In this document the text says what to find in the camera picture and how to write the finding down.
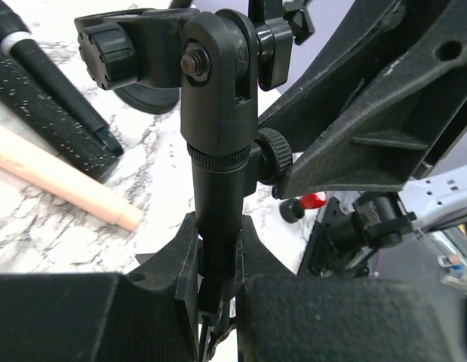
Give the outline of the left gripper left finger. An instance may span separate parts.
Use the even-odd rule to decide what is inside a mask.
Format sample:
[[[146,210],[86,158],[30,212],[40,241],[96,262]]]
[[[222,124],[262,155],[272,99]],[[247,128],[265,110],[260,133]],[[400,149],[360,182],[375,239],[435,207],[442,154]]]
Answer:
[[[0,275],[0,361],[196,361],[198,231],[132,272]]]

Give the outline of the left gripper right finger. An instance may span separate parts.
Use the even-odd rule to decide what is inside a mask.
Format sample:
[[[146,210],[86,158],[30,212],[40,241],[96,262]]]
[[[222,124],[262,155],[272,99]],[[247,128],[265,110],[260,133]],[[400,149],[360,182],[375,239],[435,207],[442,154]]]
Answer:
[[[298,277],[250,217],[236,247],[241,361],[464,361],[462,306],[437,310],[424,289],[368,278]]]

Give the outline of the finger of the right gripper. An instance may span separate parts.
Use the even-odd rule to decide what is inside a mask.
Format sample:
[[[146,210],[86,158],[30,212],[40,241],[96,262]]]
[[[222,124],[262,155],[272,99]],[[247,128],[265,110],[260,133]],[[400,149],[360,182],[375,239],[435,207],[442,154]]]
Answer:
[[[356,1],[260,116],[299,154],[277,199],[393,192],[467,131],[467,1]]]

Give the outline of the black tripod microphone stand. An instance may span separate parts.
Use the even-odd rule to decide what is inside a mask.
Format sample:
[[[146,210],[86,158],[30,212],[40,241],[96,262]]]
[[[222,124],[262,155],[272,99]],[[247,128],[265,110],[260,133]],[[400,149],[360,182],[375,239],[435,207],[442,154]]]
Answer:
[[[101,348],[99,359],[209,361],[235,331],[246,360],[250,280],[289,274],[242,213],[257,184],[273,184],[292,163],[283,136],[258,125],[259,90],[287,80],[293,36],[282,7],[117,11],[79,17],[75,26],[102,88],[180,88],[195,198],[174,239],[120,283],[134,325],[119,351]]]

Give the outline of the black microphone white band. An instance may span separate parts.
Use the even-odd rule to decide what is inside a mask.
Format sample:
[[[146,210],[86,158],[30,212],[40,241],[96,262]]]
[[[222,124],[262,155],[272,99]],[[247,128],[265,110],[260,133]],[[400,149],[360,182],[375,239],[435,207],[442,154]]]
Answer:
[[[21,17],[3,1],[0,1],[0,51],[26,70],[42,90],[114,155],[123,155],[122,146],[103,117],[40,48]]]

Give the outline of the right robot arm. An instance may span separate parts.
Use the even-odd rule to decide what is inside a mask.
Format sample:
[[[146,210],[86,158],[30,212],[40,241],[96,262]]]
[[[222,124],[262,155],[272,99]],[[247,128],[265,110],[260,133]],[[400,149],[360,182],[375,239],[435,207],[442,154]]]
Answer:
[[[356,1],[308,69],[260,118],[297,160],[272,194],[295,222],[330,192],[301,272],[467,219],[467,166],[430,176],[467,131],[467,1]]]

